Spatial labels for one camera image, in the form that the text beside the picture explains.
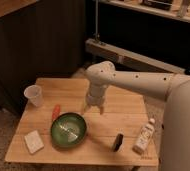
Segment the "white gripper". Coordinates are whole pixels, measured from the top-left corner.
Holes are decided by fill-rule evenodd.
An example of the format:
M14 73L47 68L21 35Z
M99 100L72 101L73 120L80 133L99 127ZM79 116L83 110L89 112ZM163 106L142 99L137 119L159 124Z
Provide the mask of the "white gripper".
M104 101L107 85L90 84L86 93L86 103L83 108L83 113L87 112L90 106L97 106L100 109L100 115L104 113Z

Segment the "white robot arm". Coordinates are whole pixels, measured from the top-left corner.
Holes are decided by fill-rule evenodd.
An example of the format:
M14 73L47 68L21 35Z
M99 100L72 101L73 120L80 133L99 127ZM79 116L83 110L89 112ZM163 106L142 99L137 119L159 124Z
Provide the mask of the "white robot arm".
M112 62L104 61L89 66L86 77L84 110L103 109L110 85L163 100L159 171L190 171L190 75L117 71Z

